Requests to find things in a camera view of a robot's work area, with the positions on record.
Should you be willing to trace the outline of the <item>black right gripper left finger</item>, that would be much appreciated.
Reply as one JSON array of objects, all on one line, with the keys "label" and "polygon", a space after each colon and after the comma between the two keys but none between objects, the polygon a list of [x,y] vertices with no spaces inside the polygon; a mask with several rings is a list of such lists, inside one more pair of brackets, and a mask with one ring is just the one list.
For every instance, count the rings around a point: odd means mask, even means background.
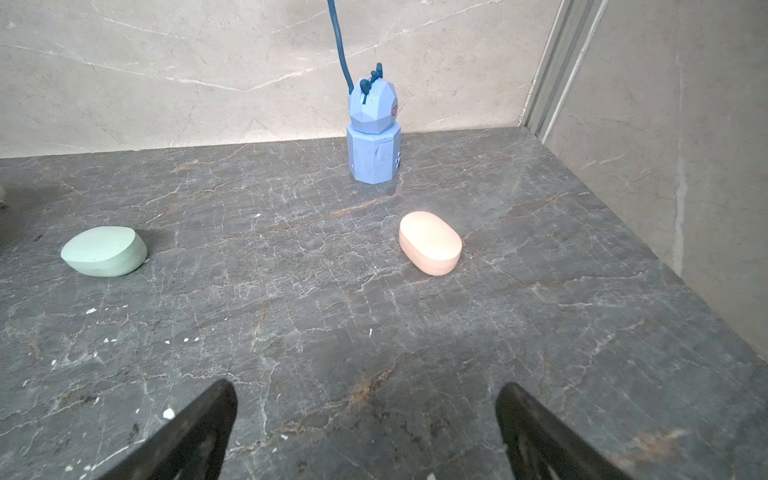
[{"label": "black right gripper left finger", "polygon": [[217,480],[237,410],[234,385],[219,379],[102,477]]}]

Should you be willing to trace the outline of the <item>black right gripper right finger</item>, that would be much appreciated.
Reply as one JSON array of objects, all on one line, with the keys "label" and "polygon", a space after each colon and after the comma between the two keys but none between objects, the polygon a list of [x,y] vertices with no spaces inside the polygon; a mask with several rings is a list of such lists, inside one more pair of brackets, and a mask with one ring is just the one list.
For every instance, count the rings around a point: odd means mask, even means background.
[{"label": "black right gripper right finger", "polygon": [[495,414],[516,479],[629,477],[517,383],[502,387]]}]

